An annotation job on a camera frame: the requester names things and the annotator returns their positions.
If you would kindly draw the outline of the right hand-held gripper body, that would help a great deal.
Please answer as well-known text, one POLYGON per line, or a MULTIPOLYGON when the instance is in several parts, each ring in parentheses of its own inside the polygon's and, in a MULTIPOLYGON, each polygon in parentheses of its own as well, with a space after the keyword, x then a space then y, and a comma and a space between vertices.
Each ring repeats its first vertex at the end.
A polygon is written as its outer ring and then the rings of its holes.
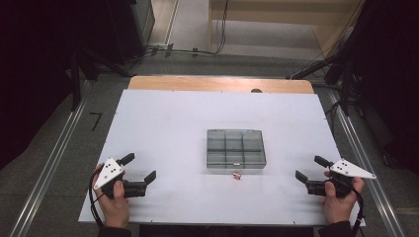
MULTIPOLYGON (((359 166, 341 159, 333 162, 334 165, 327 167, 329 169, 329 178, 327 182, 331 182, 336 190, 337 198, 344 198, 352 191, 352 180, 354 177, 375 180, 377 176, 359 166)), ((308 181, 305 183, 307 192, 310 195, 326 196, 325 181, 308 181)))

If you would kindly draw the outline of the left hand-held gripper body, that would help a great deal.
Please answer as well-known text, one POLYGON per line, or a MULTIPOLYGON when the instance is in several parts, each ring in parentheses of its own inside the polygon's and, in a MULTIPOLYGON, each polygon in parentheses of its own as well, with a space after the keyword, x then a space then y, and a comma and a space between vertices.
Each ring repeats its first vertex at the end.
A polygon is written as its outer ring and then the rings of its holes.
POLYGON ((144 197, 147 184, 141 182, 129 182, 124 179, 124 169, 117 163, 114 158, 109 158, 99 173, 99 177, 95 183, 94 189, 101 189, 103 194, 108 198, 113 198, 113 187, 116 181, 121 181, 125 189, 125 198, 144 197))

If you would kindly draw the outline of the clear grey compartment box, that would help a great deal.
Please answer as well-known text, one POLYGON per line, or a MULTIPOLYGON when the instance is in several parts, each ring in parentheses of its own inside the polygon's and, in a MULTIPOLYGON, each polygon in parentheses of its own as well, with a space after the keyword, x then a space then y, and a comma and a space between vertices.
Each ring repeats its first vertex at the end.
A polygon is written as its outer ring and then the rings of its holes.
POLYGON ((209 169, 264 169, 267 165, 263 134, 255 129, 209 129, 209 169))

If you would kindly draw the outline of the person's left hand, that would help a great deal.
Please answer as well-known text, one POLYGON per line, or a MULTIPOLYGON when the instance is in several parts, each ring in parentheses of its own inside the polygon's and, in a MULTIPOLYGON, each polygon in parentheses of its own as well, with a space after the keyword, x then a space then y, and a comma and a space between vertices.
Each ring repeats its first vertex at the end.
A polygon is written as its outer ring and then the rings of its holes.
POLYGON ((113 198, 106 197, 101 189, 94 191, 102 209, 106 227, 127 228, 129 220, 128 200, 121 181, 116 181, 113 187, 113 198))

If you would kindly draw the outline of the person's right hand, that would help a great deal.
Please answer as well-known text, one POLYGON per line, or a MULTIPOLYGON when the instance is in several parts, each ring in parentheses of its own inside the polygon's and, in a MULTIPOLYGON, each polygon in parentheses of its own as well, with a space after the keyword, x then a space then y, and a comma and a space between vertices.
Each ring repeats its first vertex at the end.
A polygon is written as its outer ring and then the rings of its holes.
POLYGON ((326 197, 322 201, 325 222, 327 224, 334 224, 341 221, 348 221, 352 209, 358 199, 358 194, 363 190, 365 182, 355 177, 352 181, 353 188, 356 192, 350 192, 344 198, 336 197, 336 190, 331 182, 325 183, 326 197))

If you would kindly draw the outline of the white table board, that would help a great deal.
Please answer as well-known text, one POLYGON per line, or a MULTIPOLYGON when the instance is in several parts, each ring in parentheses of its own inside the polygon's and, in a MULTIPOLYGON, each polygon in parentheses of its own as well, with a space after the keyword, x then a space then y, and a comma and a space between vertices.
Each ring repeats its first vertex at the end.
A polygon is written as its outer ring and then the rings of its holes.
POLYGON ((126 178, 156 180, 145 197, 130 200, 130 219, 144 224, 316 226, 320 197, 294 173, 323 177, 315 156, 340 154, 314 94, 126 90, 100 158, 133 153, 126 178), (258 129, 267 165, 260 171, 208 169, 210 129, 258 129))

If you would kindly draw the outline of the black metal stand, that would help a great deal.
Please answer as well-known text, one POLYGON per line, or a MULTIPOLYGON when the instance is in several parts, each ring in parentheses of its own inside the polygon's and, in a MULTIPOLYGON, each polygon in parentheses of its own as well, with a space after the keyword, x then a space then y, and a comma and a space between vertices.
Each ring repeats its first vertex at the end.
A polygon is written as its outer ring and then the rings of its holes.
POLYGON ((350 105, 350 81, 353 78, 353 64, 347 56, 336 53, 325 59, 313 61, 312 64, 297 73, 287 76, 289 80, 302 80, 304 77, 328 66, 329 70, 324 76, 324 82, 327 85, 335 85, 341 81, 341 96, 338 105, 346 116, 349 115, 348 106, 350 105))
POLYGON ((99 77, 99 69, 96 64, 102 64, 109 68, 112 72, 116 72, 124 77, 131 77, 127 71, 122 70, 110 60, 101 56, 90 48, 74 48, 70 57, 70 75, 72 82, 72 107, 74 112, 81 104, 81 87, 80 87, 80 72, 87 80, 96 81, 99 77))

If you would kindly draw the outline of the person's dark clothing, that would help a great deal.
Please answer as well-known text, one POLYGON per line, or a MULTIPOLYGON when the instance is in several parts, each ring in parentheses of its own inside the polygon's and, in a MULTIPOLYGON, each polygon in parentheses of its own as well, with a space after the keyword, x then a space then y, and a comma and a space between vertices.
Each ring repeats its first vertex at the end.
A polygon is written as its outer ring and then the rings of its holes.
POLYGON ((314 237, 312 227, 140 225, 139 237, 314 237))

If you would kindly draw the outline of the wooden table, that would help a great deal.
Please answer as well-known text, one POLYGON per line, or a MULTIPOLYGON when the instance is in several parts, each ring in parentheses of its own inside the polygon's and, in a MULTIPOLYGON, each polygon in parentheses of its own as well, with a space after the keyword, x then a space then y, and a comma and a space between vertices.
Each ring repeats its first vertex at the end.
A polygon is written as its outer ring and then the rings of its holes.
POLYGON ((134 76, 128 86, 130 90, 247 92, 254 88, 263 93, 313 94, 307 80, 260 79, 231 76, 134 76))

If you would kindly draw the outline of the black curtain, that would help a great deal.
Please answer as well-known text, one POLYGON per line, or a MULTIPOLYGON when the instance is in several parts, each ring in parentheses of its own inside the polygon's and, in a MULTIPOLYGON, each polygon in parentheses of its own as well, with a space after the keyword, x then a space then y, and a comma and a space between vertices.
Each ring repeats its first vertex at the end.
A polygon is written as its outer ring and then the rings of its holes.
POLYGON ((0 169, 70 94, 66 0, 0 0, 0 169))
POLYGON ((419 0, 368 0, 356 67, 391 134, 384 152, 419 175, 419 0))

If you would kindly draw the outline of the black cabinet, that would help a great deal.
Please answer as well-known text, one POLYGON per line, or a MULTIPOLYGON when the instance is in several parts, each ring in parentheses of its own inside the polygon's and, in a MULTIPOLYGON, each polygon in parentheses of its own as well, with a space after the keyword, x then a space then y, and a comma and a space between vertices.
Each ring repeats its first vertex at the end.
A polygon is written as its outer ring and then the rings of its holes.
POLYGON ((113 63, 145 54, 155 22, 150 0, 76 0, 80 39, 113 63))

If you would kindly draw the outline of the light wooden shelf unit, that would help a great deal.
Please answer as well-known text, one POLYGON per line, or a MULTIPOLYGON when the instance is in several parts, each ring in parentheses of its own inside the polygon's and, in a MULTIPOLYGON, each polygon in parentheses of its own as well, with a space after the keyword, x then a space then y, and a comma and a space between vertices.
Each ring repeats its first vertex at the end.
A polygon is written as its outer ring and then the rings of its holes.
POLYGON ((211 23, 227 21, 281 23, 311 26, 327 57, 337 51, 339 40, 354 27, 366 0, 208 0, 209 43, 211 23))

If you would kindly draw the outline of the metal floor rail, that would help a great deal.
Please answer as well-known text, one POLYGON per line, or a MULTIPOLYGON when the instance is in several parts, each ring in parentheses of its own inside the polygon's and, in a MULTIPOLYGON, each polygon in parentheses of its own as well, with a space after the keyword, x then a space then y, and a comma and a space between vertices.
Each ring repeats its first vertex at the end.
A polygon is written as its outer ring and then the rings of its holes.
POLYGON ((81 102, 68 116, 68 119, 42 168, 41 174, 35 182, 35 186, 31 189, 29 197, 24 202, 23 208, 19 213, 18 219, 14 224, 9 237, 25 237, 28 233, 74 129, 82 116, 93 85, 94 83, 89 81, 85 81, 82 84, 81 102))
MULTIPOLYGON (((362 143, 360 135, 357 133, 356 128, 353 124, 353 120, 346 116, 342 109, 338 109, 337 118, 341 124, 345 136, 348 139, 349 144, 351 145, 354 157, 357 160, 358 164, 364 168, 368 169, 371 172, 376 172, 373 164, 371 163, 369 153, 365 149, 365 146, 362 143)), ((375 207, 379 212, 380 219, 385 226, 385 230, 389 237, 406 237, 406 234, 399 222, 396 212, 390 203, 382 185, 380 179, 375 181, 367 181, 367 186, 370 190, 370 194, 375 202, 375 207)))

